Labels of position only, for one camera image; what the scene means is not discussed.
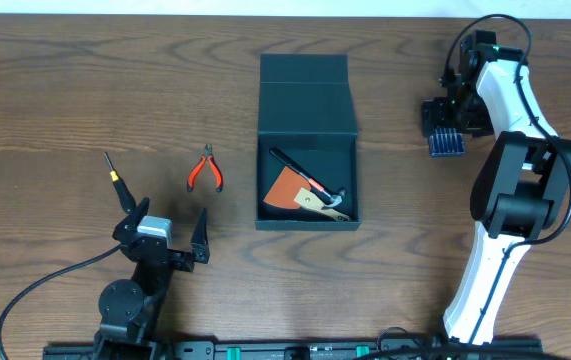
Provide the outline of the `steel claw hammer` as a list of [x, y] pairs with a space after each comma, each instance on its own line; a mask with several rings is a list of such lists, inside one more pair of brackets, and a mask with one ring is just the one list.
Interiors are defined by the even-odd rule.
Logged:
[[316, 189], [318, 192], [324, 194], [328, 198], [328, 202], [323, 206], [324, 209], [335, 208], [342, 203], [345, 196], [344, 189], [339, 190], [337, 193], [329, 191], [325, 186], [323, 186], [307, 171], [305, 171], [301, 165], [299, 165], [296, 161], [291, 159], [288, 155], [276, 147], [270, 148], [269, 153], [294, 173], [303, 177], [312, 188]]

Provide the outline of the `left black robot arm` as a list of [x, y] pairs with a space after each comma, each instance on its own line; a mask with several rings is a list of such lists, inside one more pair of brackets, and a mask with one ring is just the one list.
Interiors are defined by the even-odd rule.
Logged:
[[136, 267], [131, 278], [110, 283], [99, 297], [102, 319], [94, 338], [93, 359], [172, 359], [172, 343], [156, 336], [172, 274], [192, 272], [197, 263], [209, 262], [206, 209], [200, 213], [187, 250], [170, 247], [172, 222], [149, 216], [148, 209], [145, 198], [114, 228], [112, 237]]

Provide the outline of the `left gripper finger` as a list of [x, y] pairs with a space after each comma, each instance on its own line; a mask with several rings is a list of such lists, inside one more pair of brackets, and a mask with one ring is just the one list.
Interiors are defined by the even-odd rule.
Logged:
[[150, 200], [144, 197], [141, 202], [122, 221], [123, 228], [127, 231], [136, 231], [142, 219], [147, 215]]
[[207, 216], [208, 212], [206, 208], [203, 208], [198, 221], [196, 223], [195, 229], [191, 237], [192, 246], [208, 246], [208, 236], [207, 236]]

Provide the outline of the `orange scraper wooden handle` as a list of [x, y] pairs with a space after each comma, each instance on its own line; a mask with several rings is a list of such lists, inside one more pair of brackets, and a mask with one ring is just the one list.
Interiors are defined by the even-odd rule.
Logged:
[[335, 221], [351, 221], [350, 216], [334, 208], [324, 209], [326, 203], [314, 193], [314, 190], [316, 189], [312, 188], [303, 177], [285, 167], [263, 198], [263, 202], [279, 209], [304, 209], [325, 215]]

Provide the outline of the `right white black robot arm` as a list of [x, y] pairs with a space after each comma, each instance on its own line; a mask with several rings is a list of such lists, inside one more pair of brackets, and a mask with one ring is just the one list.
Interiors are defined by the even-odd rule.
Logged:
[[421, 106], [422, 132], [432, 157], [464, 154], [463, 137], [495, 143], [472, 187], [472, 253], [446, 308], [449, 340], [485, 345], [516, 268], [544, 243], [542, 231], [566, 227], [571, 207], [571, 140], [549, 125], [531, 88], [527, 51], [498, 44], [492, 31], [463, 31], [454, 42], [458, 66], [446, 64], [443, 97]]

